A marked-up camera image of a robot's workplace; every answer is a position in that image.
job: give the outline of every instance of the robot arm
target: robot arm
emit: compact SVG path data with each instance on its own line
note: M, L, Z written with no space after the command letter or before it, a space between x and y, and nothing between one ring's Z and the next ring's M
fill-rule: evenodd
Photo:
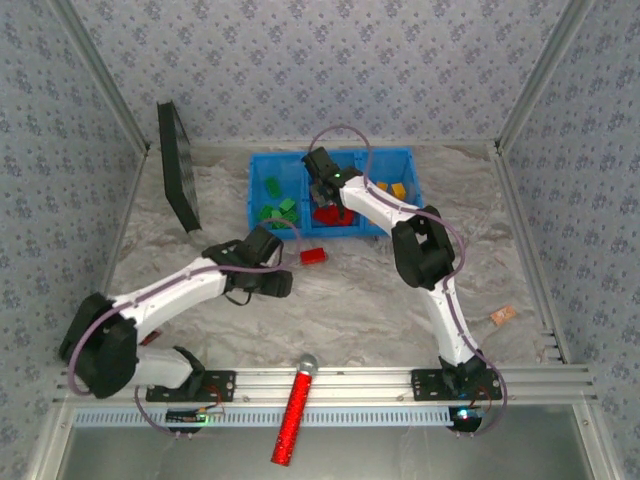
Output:
M75 373L97 398L107 398L129 385L157 385L196 392L201 386L204 367L187 350L138 344L183 311L233 290L242 290L248 295L289 295L291 272L216 269L222 265L271 266L278 260L282 247L280 239L258 226L244 241L233 240L209 247L187 267L140 290L113 298L94 293L80 305L60 347L60 356L69 362L80 338L101 315L130 304L89 337L78 356Z
M444 227L403 210L405 207L415 211L416 207L377 186L369 184L365 187L360 171L353 167L340 169L324 148L310 152L303 162L313 180L311 194L319 206L335 204L341 211L348 208L360 213L392 238L398 273L409 286L420 288L420 296L433 323L445 382L454 392L476 388L474 379L484 373L486 364L476 355L477 343L467 328L453 279L447 283L448 293L462 331L474 350L460 335L447 302L443 282L453 271L454 252ZM433 207L422 210L440 216ZM427 238L420 243L417 235Z

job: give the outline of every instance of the wallpaper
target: wallpaper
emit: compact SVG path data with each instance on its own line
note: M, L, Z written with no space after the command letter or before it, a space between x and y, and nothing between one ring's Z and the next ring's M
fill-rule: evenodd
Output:
M145 136L492 139L566 0L76 0Z
M509 154L572 359L640 478L640 6L598 0Z
M0 478L21 478L138 155L46 2L0 2Z

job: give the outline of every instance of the red cube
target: red cube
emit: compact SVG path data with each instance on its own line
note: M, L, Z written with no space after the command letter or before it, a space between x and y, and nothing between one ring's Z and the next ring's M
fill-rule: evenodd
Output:
M327 260L327 254L324 248L314 248L300 252L300 261L303 265L312 265L314 263L322 263Z
M344 218L340 218L340 210L335 205L330 205L324 208L317 208L313 212L313 219L317 222L324 223L330 227L334 227L336 225L341 227L347 227L353 223L356 214L349 210L348 208L344 209Z

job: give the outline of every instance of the orange block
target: orange block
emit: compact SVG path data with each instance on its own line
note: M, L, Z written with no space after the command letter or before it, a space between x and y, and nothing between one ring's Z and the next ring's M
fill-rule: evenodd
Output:
M516 311L511 305L502 307L497 312L491 314L491 319L497 326L502 326L516 316Z
M391 193L393 193L393 196L398 200L404 201L404 199L407 197L407 191L404 189L404 185L402 185L401 183L394 183L393 185L391 185Z

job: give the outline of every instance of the red cylinder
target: red cylinder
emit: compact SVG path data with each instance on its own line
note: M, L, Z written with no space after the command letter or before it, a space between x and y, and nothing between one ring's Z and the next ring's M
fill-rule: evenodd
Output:
M296 445L300 422L304 414L304 407L307 403L309 390L311 389L311 373L298 372L293 382L291 395L287 409L284 412L284 419L280 426L280 433L276 441L276 447L273 450L271 461L283 467L288 467L293 455L293 449Z

